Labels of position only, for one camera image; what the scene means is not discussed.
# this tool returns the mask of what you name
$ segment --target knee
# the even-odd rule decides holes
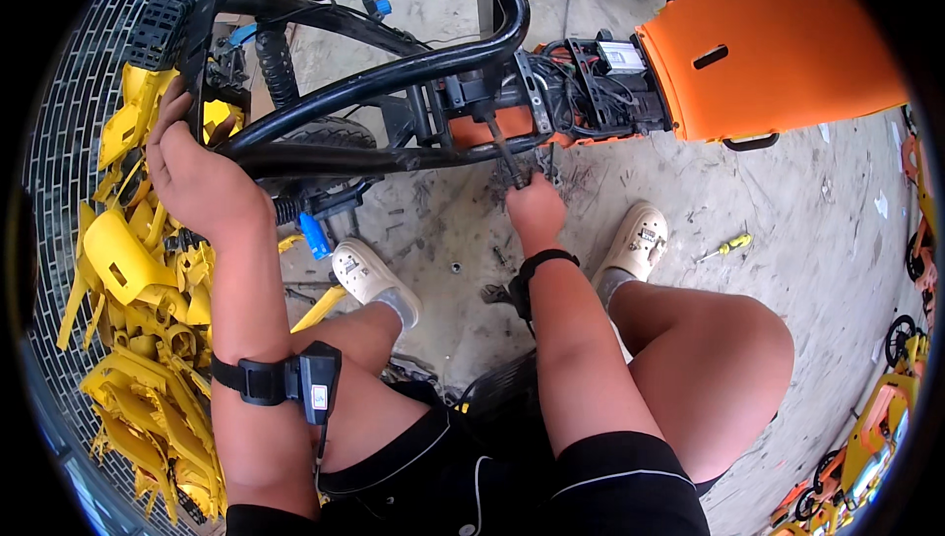
[[[749,296],[726,296],[726,333],[731,347],[754,367],[790,382],[794,371],[794,339],[787,325],[770,308]]]

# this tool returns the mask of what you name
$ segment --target leg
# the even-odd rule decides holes
[[[324,341],[342,352],[322,463],[325,473],[343,470],[378,452],[430,410],[378,378],[401,330],[419,319],[419,299],[363,243],[344,241],[336,249],[336,258],[333,265],[339,280],[364,306],[292,335],[296,353],[313,341]],[[348,268],[350,259],[355,260],[356,272]],[[320,428],[313,427],[311,435],[317,444]]]
[[[645,281],[666,220],[648,202],[627,214],[594,278],[630,354],[630,373],[693,482],[724,473],[761,434],[791,381],[794,343],[756,300]]]
[[[315,341],[324,341],[341,350],[350,363],[373,376],[381,376],[390,359],[394,341],[401,332],[401,320],[384,303],[367,303],[361,308],[292,334],[292,347],[301,353]]]

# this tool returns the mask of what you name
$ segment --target concrete floor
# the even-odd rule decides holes
[[[475,0],[390,1],[387,22],[420,40],[477,33]],[[530,0],[526,47],[563,33],[593,37],[600,28],[626,37],[664,2],[570,0],[568,8],[566,1]],[[392,60],[307,28],[298,29],[292,47],[302,93]],[[385,144],[378,113],[360,110],[353,119]],[[748,294],[781,315],[794,335],[794,377],[778,419],[702,500],[715,534],[763,531],[773,506],[810,475],[840,434],[845,411],[873,373],[870,354],[894,309],[918,317],[918,295],[903,268],[917,208],[898,168],[890,122],[904,133],[898,112],[890,111],[830,124],[829,143],[817,127],[804,128],[787,132],[770,150],[743,154],[680,143],[669,132],[556,153],[569,206],[562,242],[586,272],[597,268],[632,203],[649,199],[671,231],[652,282]],[[513,264],[522,259],[503,207],[490,193],[493,170],[479,164],[392,175],[358,209],[362,238],[424,303],[422,322],[396,351],[426,362],[448,386],[463,388],[533,346],[510,307],[486,306],[478,296],[483,284],[502,284],[513,274],[500,266],[493,247]],[[888,218],[874,204],[880,193]],[[404,212],[389,213],[397,209]],[[344,235],[348,221],[336,217],[333,223]],[[745,230],[755,235],[746,252],[693,264]],[[454,262],[462,264],[458,274],[451,271]],[[324,280],[329,269],[302,244],[283,255],[287,281]],[[308,308],[288,304],[293,322]],[[339,311],[356,306],[348,298]]]

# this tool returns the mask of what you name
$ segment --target foot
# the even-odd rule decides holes
[[[666,252],[668,238],[669,229],[662,213],[648,201],[635,204],[624,217],[607,257],[591,279],[591,285],[597,289],[608,268],[626,271],[645,282]]]
[[[397,311],[404,330],[416,326],[423,303],[363,242],[346,238],[338,243],[332,254],[332,268],[338,282],[362,305],[383,302]]]

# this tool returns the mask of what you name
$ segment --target hand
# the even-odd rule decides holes
[[[275,228],[275,210],[266,192],[239,165],[194,140],[182,121],[193,103],[184,89],[183,78],[170,82],[148,136],[148,173],[158,199],[218,251],[247,231]],[[233,116],[224,120],[211,144],[225,140],[234,124]]]
[[[567,208],[544,175],[533,174],[531,185],[525,189],[509,188],[505,205],[526,257],[559,246],[558,234],[564,227]]]

